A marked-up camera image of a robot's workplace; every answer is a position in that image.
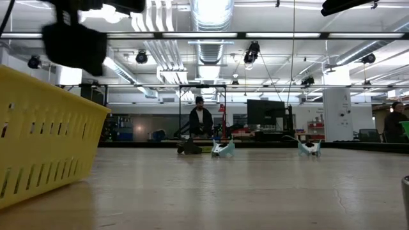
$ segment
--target chair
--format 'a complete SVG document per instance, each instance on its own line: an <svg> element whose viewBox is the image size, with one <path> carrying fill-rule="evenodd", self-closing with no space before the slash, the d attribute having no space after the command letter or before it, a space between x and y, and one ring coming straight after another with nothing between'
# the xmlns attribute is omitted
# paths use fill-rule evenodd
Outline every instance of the chair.
<svg viewBox="0 0 409 230"><path fill-rule="evenodd" d="M381 143L381 137L375 128L360 129L359 141Z"/></svg>

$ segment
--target person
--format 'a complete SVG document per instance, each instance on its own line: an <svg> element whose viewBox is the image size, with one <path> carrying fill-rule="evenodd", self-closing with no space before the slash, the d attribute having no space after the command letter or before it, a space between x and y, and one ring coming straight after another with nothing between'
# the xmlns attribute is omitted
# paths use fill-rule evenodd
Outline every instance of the person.
<svg viewBox="0 0 409 230"><path fill-rule="evenodd" d="M196 107L192 109L189 115L190 136L193 138L207 139L212 136L212 114L203 105L203 97L196 97Z"/></svg>
<svg viewBox="0 0 409 230"><path fill-rule="evenodd" d="M407 121L408 117L402 114L405 107L401 102L394 102L392 104L393 112L391 112L385 118L385 124L383 132L385 134L387 142L406 142L405 137L403 136L403 127L399 122Z"/></svg>

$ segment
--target ceiling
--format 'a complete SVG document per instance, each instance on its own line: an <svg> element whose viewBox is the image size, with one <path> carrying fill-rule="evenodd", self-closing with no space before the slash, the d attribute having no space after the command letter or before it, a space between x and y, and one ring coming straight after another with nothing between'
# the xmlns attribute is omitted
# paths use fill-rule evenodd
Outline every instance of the ceiling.
<svg viewBox="0 0 409 230"><path fill-rule="evenodd" d="M16 1L12 19L6 27L7 31L14 32L39 32L45 24L54 21L53 11L50 6L38 1ZM293 1L281 1L279 8L274 7L275 1L235 1L232 31L312 31L312 32L380 32L401 20L408 14L409 2L407 0L383 0L375 10L369 9L371 4L359 9L351 9L323 17L320 8L324 0L296 0L295 14L293 14ZM0 1L0 17L6 11L8 1ZM187 0L173 1L173 25L175 31L192 31L190 11ZM124 18L116 24L110 24L104 19L86 19L84 25L105 32L127 31L133 32L131 20ZM261 55L256 60L252 70L246 70L243 65L243 53L250 44L250 40L232 40L234 44L226 45L219 78L215 83L230 84L233 74L238 74L240 84L263 84L271 83L269 74L276 84L289 84L291 72L296 82L303 77L298 74L306 69L313 61L321 61L327 56L336 56L361 44L359 40L260 40ZM16 45L27 48L42 48L41 41L12 41ZM137 65L135 55L139 49L146 49L140 40L115 40L109 45L115 52L115 59L126 66L140 83L159 84L156 78L157 64L148 56L148 62ZM195 48L186 40L179 40L178 47L186 67L188 80L197 78L197 59ZM350 75L352 83L360 83L367 78L389 73L397 68L409 64L409 41L396 41L374 52L376 62L366 66L351 64ZM321 82L321 71L314 72L316 83ZM403 81L408 79L409 71L403 71L398 75L386 77L376 82L377 84L408 84ZM117 84L119 78L113 72L107 72L106 76L98 78L100 83Z"/></svg>

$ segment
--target ventilation duct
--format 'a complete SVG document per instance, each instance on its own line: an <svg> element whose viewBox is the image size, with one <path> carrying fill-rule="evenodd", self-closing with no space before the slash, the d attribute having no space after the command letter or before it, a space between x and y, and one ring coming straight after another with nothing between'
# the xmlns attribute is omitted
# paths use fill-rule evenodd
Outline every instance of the ventilation duct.
<svg viewBox="0 0 409 230"><path fill-rule="evenodd" d="M195 31L227 31L233 15L234 0L190 0L192 21ZM215 79L219 76L223 45L196 45L199 76L204 79Z"/></svg>
<svg viewBox="0 0 409 230"><path fill-rule="evenodd" d="M402 32L407 33L409 32L409 16L404 17L397 23L393 24L392 26L386 28L384 31L386 32ZM380 48L383 48L389 44L394 42L394 40L380 40L380 41L368 41L361 43L360 45L352 48L351 50L341 54L339 57L336 58L334 62L331 62L331 65L347 65L352 63L358 59L361 59ZM313 73L317 70L321 69L321 63L312 64L308 69L305 69L300 74L308 71Z"/></svg>

